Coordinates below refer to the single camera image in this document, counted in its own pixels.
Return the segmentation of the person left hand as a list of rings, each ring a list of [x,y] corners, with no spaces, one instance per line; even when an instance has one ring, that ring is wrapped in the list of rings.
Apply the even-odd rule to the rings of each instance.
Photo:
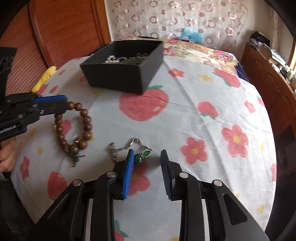
[[[16,139],[10,138],[1,142],[0,171],[10,172],[13,170],[16,161]]]

